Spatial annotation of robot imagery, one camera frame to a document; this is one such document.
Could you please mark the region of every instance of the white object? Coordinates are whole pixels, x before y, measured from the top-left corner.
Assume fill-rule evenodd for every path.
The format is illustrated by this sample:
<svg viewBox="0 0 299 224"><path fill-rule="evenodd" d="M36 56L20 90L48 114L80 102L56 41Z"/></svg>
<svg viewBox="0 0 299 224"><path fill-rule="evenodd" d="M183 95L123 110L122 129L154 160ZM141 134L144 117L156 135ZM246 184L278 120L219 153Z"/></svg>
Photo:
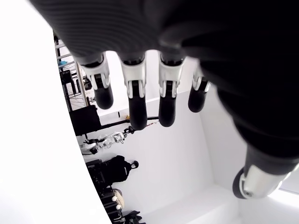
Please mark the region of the white object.
<svg viewBox="0 0 299 224"><path fill-rule="evenodd" d="M145 96L145 85L146 85L146 59L144 59L138 65L126 65L121 59L121 68L125 85L127 87L128 97L133 98L132 81L138 80L139 85L139 96L143 98Z"/></svg>
<svg viewBox="0 0 299 224"><path fill-rule="evenodd" d="M85 66L81 66L84 70L84 72L86 73L87 78L90 80L93 89L97 90L98 86L97 83L95 81L95 75L101 74L101 79L103 82L103 86L105 89L107 89L110 85L110 77L109 77L109 66L108 66L108 60L106 58L106 53L103 52L103 62L94 68L88 68Z"/></svg>
<svg viewBox="0 0 299 224"><path fill-rule="evenodd" d="M181 82L182 68L185 60L178 66L168 66L162 62L161 53L159 54L159 85L160 96L166 95L166 82L172 81L172 97L175 98L178 94L178 85Z"/></svg>

